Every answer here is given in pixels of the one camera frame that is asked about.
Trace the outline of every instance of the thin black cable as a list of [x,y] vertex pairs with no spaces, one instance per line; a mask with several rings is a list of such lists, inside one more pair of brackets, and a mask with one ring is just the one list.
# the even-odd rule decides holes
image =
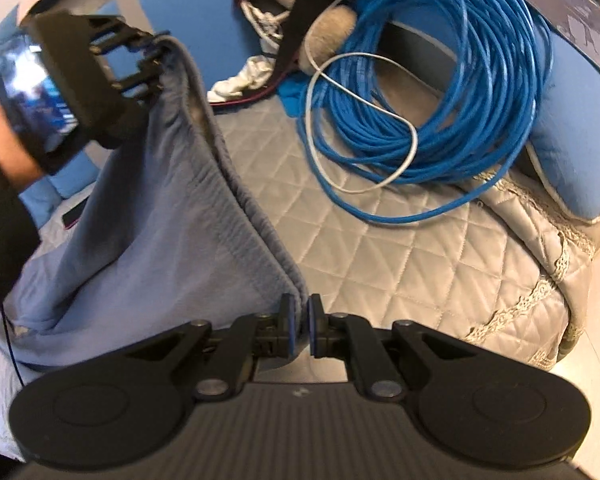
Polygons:
[[18,363],[16,362],[16,357],[13,355],[13,348],[11,347],[11,337],[9,336],[9,327],[7,325],[7,315],[4,313],[4,305],[0,307],[0,314],[2,316],[2,326],[4,327],[4,336],[7,339],[7,346],[9,347],[9,355],[11,356],[11,363],[13,364],[13,369],[16,370],[16,375],[18,376],[18,380],[20,381],[20,386],[24,388],[24,381],[22,380],[22,376],[20,375],[20,370],[18,370]]

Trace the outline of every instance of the white cloth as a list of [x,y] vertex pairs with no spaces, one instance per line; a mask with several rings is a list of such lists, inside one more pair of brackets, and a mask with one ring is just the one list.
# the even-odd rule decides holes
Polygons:
[[224,103],[240,98],[244,90],[261,88],[268,81],[274,63],[270,57],[250,57],[238,75],[213,85],[206,99],[210,103]]

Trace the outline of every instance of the human hand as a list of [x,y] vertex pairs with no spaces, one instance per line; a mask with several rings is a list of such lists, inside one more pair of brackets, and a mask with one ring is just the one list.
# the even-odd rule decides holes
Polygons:
[[0,168],[11,185],[21,192],[44,176],[16,133],[0,106]]

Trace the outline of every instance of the blue pillow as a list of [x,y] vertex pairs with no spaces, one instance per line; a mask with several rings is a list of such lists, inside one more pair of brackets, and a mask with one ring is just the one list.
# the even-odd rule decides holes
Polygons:
[[[405,7],[394,18],[456,51],[456,35],[437,7]],[[593,223],[600,219],[600,73],[561,36],[552,32],[552,41],[554,70],[527,149],[563,211]]]
[[62,197],[47,177],[40,179],[20,194],[20,200],[40,229],[46,224],[56,208],[62,203]]
[[[257,34],[233,0],[138,0],[154,32],[170,31],[182,42],[202,73],[209,90],[217,81],[237,75],[247,58],[262,51]],[[103,14],[120,14],[116,1]],[[134,56],[124,49],[107,56],[118,78],[136,70]]]
[[80,152],[48,180],[62,198],[70,198],[95,182],[99,173],[99,168],[86,153]]

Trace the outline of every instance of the reflective surface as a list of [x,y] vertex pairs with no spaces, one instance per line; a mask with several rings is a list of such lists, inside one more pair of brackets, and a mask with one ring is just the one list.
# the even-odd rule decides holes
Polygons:
[[55,150],[78,124],[74,114],[42,64],[40,47],[27,36],[10,42],[4,54],[2,78],[7,95],[22,111],[44,150]]

